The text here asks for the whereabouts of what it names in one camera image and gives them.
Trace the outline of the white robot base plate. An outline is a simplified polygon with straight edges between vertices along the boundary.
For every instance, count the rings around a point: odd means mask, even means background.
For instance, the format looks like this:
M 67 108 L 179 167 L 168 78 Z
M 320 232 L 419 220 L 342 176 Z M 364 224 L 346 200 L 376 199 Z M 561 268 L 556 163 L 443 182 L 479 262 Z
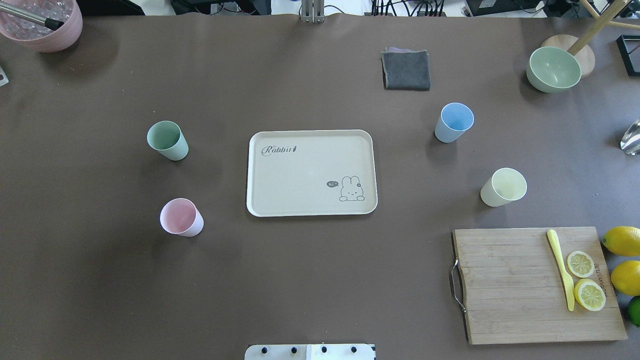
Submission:
M 375 346 L 366 343 L 254 344 L 245 360 L 375 360 Z

